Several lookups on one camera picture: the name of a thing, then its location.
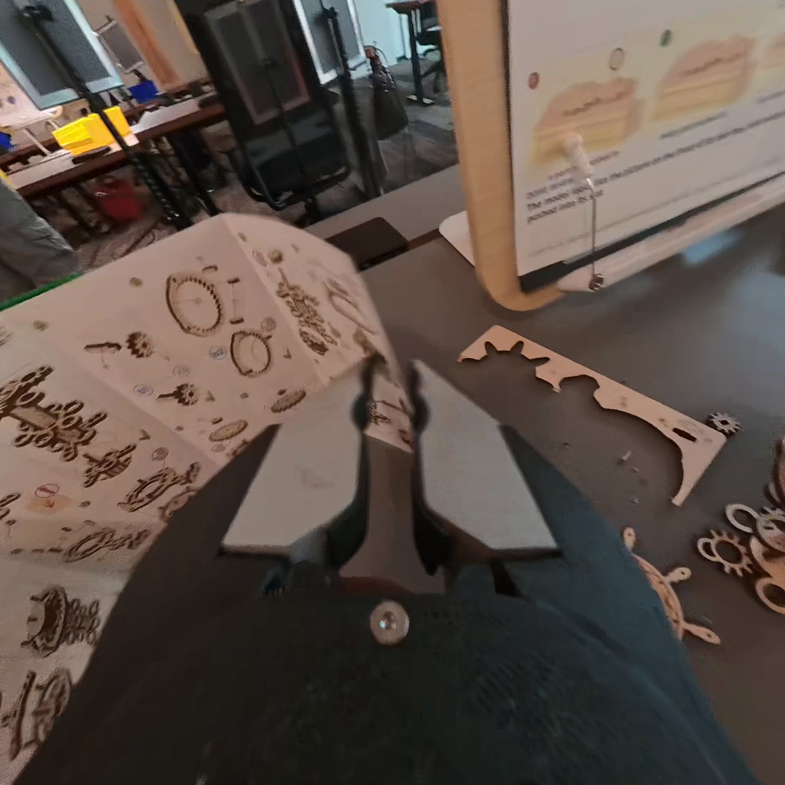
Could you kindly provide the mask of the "wavy-edged wooden offcut sheet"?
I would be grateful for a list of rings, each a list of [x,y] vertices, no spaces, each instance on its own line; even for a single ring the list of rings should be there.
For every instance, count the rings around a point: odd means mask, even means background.
[[[717,429],[502,326],[487,329],[461,351],[458,362],[481,361],[487,356],[488,347],[496,352],[515,352],[531,362],[539,360],[541,363],[535,368],[536,378],[547,383],[556,393],[561,391],[565,381],[589,378],[595,383],[594,400],[602,409],[641,420],[666,437],[678,448],[681,456],[681,484],[672,497],[675,506],[682,506],[691,496],[727,444],[728,437]]]

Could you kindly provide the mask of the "black lattice stand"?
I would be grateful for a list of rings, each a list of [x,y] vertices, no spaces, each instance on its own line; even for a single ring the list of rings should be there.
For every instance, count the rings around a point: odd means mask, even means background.
[[[187,214],[176,192],[163,179],[148,153],[144,150],[138,150],[138,146],[132,148],[117,133],[105,114],[106,104],[103,99],[98,94],[90,91],[78,69],[66,57],[64,50],[56,43],[48,28],[49,24],[54,23],[51,11],[42,4],[28,4],[14,13],[16,18],[23,21],[24,25],[32,31],[32,34],[37,39],[37,47],[45,53],[68,87],[73,89],[79,98],[86,100],[93,112],[101,116],[104,124],[112,131],[120,149],[141,176],[148,190],[151,191],[152,195],[162,206],[166,220],[177,231],[191,228],[193,226],[191,217]]]

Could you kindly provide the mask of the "wooden instruction board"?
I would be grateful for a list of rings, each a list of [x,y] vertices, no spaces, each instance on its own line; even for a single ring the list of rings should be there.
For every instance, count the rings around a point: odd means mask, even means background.
[[[783,2],[438,2],[471,250],[530,311],[783,204]]]

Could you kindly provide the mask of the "grey hanging bag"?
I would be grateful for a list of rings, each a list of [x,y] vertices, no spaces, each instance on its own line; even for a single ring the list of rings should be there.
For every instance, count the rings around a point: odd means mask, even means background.
[[[380,50],[373,45],[366,45],[364,52],[370,65],[369,82],[375,135],[378,141],[386,141],[407,130],[408,117],[395,78]]]

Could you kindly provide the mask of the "grey-topped table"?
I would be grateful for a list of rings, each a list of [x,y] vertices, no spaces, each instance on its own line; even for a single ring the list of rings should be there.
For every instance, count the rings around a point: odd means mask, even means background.
[[[207,99],[209,101],[204,106],[198,99],[189,99],[147,112],[140,123],[131,126],[133,135],[130,140],[136,142],[132,144],[132,150],[142,152],[143,143],[152,143],[173,133],[201,130],[224,121],[227,114],[223,104],[215,94],[208,95]],[[70,153],[57,152],[15,171],[6,172],[4,162],[2,172],[7,185],[20,195],[31,198],[89,181],[129,164],[128,156],[115,145],[102,156],[84,162],[74,163]]]

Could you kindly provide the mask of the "grey framed panel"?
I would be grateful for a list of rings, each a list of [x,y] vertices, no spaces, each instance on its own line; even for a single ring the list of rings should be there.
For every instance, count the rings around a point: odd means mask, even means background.
[[[2,1],[1,60],[41,111],[124,85],[73,1]]]

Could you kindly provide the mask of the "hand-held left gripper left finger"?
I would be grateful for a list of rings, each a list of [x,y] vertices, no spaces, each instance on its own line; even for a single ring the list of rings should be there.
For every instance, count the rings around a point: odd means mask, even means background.
[[[282,422],[221,552],[344,566],[367,535],[365,429],[376,357],[333,381]]]

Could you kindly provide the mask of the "white tethered pin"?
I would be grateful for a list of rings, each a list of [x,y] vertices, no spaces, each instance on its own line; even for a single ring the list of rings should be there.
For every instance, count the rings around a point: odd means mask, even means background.
[[[591,222],[590,222],[590,280],[588,290],[597,292],[603,288],[604,277],[597,271],[597,186],[594,182],[594,167],[591,165],[585,152],[583,138],[573,133],[563,143],[564,155],[573,170],[580,174],[590,193]]]

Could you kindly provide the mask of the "black-legged desk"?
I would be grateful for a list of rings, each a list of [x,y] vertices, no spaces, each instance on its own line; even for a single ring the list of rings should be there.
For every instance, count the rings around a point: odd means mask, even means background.
[[[397,1],[386,2],[386,7],[404,19],[407,25],[410,67],[414,81],[414,93],[410,94],[407,100],[422,107],[430,107],[435,100],[426,94],[426,80],[433,79],[435,96],[446,87],[446,64],[437,3]]]

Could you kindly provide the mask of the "yellow plastic bin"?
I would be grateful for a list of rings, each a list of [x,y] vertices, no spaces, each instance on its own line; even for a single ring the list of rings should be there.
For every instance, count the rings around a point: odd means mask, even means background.
[[[105,114],[124,141],[135,138],[119,106],[108,108]],[[97,113],[88,114],[54,130],[53,138],[61,148],[73,155],[83,155],[117,144],[112,131]]]

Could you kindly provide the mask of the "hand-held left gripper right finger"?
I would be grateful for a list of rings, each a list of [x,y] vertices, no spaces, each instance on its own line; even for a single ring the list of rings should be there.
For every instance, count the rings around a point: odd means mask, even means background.
[[[409,384],[413,527],[426,571],[558,554],[502,424],[421,360]]]

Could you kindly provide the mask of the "paper instruction booklet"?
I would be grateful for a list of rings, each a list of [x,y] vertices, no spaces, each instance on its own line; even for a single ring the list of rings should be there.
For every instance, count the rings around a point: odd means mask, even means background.
[[[375,353],[366,433],[409,453],[399,366],[348,253],[238,213],[2,312],[2,783],[174,513]]]

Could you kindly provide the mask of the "wooden ship wheel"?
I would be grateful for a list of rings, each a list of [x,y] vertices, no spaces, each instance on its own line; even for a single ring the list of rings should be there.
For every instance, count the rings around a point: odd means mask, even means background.
[[[704,643],[720,645],[720,637],[711,629],[698,624],[690,623],[684,617],[684,610],[674,586],[683,583],[692,577],[692,572],[687,567],[675,567],[671,572],[663,574],[657,567],[650,564],[635,552],[637,535],[633,527],[624,527],[621,533],[623,543],[630,555],[642,570],[650,587],[658,596],[662,610],[667,617],[674,636],[683,641],[684,635],[691,635]]]

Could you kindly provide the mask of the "red bag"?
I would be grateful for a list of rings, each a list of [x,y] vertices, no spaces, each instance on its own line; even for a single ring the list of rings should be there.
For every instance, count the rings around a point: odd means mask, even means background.
[[[113,224],[139,221],[144,214],[143,202],[126,179],[98,178],[91,184],[91,192],[98,210]]]

